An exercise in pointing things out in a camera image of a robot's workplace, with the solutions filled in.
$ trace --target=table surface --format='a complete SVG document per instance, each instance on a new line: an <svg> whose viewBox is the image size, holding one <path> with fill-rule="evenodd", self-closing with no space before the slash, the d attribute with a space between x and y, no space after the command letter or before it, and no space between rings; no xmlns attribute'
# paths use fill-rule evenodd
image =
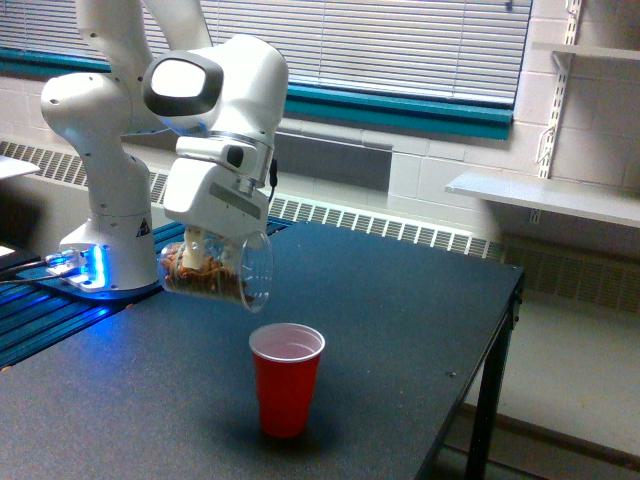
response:
<svg viewBox="0 0 640 480"><path fill-rule="evenodd" d="M259 315L161 293L0 374L0 477L415 477L521 269L313 224L272 240ZM327 339L307 430L288 441L259 431L247 344L279 321Z"/></svg>

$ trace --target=window sill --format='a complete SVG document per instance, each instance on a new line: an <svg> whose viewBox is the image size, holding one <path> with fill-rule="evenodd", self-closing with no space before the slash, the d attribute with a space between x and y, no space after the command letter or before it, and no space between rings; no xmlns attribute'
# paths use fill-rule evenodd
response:
<svg viewBox="0 0 640 480"><path fill-rule="evenodd" d="M52 77L77 71L109 72L100 60L0 48L0 73ZM287 113L420 132L506 140L513 111L290 85Z"/></svg>

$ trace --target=cable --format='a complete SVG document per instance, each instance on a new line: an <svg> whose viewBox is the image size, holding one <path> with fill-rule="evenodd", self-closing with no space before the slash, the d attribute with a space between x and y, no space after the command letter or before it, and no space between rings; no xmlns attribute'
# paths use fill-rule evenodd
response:
<svg viewBox="0 0 640 480"><path fill-rule="evenodd" d="M278 160L275 158L271 160L271 165L269 166L269 185L271 186L269 203L271 203L273 195L276 193L276 186L278 185Z"/></svg>
<svg viewBox="0 0 640 480"><path fill-rule="evenodd" d="M0 285L9 285L14 284L14 285L21 285L21 284L25 284L25 283L37 283L37 282L42 282L43 280L53 280L55 278L62 278L62 277L67 277L68 275L66 273L64 274L59 274L59 275L47 275L46 277L38 277L38 278L25 278L25 279L17 279L17 280L2 280L0 281Z"/></svg>
<svg viewBox="0 0 640 480"><path fill-rule="evenodd" d="M46 275L44 277L38 277L38 278L24 278L24 279L18 278L15 280L2 280L0 281L0 285L9 285L9 284L24 285L28 283L37 283L37 282L42 282L44 280L55 280L56 278L72 277L74 275L78 275L80 272L81 272L80 268L72 268L71 270L67 270L66 272L58 273L56 275Z"/></svg>
<svg viewBox="0 0 640 480"><path fill-rule="evenodd" d="M28 268L36 268L36 267L44 267L47 265L46 260L37 260L35 262L24 263L22 265L18 265L17 267L7 268L0 272L0 276L4 277L6 275L13 275L15 273L21 272L22 270L27 270Z"/></svg>

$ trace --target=wall shelf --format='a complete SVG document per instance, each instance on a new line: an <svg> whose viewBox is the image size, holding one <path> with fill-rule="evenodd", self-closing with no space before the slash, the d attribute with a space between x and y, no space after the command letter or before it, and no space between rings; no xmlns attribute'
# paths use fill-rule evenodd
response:
<svg viewBox="0 0 640 480"><path fill-rule="evenodd" d="M494 202L640 228L640 195L505 171L466 171L446 191Z"/></svg>
<svg viewBox="0 0 640 480"><path fill-rule="evenodd" d="M33 163L23 162L15 158L0 155L0 180L5 178L17 177L19 175L27 175L40 170Z"/></svg>
<svg viewBox="0 0 640 480"><path fill-rule="evenodd" d="M623 50L620 48L591 47L583 45L563 45L560 43L545 42L533 42L533 48L538 50L548 50L555 54L562 55L577 55L579 57L640 62L640 50Z"/></svg>

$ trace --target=window blinds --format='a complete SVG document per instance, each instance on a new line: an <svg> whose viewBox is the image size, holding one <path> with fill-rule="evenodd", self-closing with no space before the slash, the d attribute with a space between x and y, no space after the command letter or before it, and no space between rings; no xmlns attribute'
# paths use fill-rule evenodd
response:
<svg viewBox="0 0 640 480"><path fill-rule="evenodd" d="M202 0L214 42L278 48L291 81L389 95L513 104L532 0ZM0 46L101 58L73 0L0 0ZM154 53L167 49L145 11Z"/></svg>

